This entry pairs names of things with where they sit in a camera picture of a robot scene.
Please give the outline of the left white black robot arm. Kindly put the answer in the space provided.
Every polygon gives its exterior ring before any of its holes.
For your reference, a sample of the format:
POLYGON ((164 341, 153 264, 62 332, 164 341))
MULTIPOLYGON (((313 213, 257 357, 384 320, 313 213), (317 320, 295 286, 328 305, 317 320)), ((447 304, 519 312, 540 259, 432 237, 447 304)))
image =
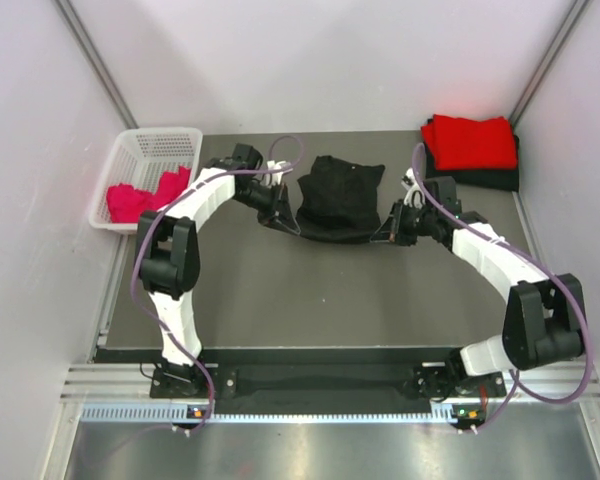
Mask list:
POLYGON ((211 159, 174 200, 140 215, 130 289, 144 289, 149 314, 162 335, 161 359, 153 380, 158 392, 172 388, 193 397, 213 391, 201 361, 203 351, 193 309, 193 289, 201 271, 198 234, 225 203, 236 200, 261 219, 295 232, 285 219, 288 192, 283 182, 296 160, 265 160, 253 146, 239 143, 228 157, 211 159))

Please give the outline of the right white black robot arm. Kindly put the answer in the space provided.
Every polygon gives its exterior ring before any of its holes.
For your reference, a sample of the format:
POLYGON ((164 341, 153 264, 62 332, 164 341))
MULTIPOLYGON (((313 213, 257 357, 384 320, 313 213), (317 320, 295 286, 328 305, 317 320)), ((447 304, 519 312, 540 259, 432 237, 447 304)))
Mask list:
POLYGON ((570 274, 553 276, 496 234, 478 213, 465 212, 455 181, 402 178, 404 199, 372 236, 376 243, 412 246, 431 238, 485 279, 505 302, 501 334, 453 350, 445 361, 449 388, 467 396, 489 375, 528 371, 577 358, 586 351, 582 286, 570 274))

